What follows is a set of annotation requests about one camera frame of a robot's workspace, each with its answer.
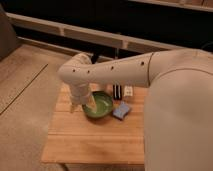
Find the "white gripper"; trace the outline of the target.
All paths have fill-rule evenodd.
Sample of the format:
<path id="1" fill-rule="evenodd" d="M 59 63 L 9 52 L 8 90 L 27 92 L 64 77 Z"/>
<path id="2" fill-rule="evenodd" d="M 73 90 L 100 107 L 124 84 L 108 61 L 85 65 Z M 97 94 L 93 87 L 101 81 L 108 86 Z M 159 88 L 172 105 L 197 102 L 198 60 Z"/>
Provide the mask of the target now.
<path id="1" fill-rule="evenodd" d="M 70 113 L 75 111 L 75 105 L 85 105 L 92 110 L 97 109 L 96 101 L 93 95 L 91 95 L 91 89 L 88 84 L 70 85 Z"/>

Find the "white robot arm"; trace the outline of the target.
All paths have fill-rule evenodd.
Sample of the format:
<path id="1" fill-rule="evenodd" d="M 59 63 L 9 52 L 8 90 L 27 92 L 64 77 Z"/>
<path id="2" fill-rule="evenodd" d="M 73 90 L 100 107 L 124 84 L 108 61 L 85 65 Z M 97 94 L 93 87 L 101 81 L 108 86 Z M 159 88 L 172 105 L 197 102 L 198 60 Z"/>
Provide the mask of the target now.
<path id="1" fill-rule="evenodd" d="M 88 102 L 91 83 L 146 87 L 145 171 L 213 171 L 213 53 L 187 48 L 96 64 L 80 53 L 59 76 L 76 105 Z"/>

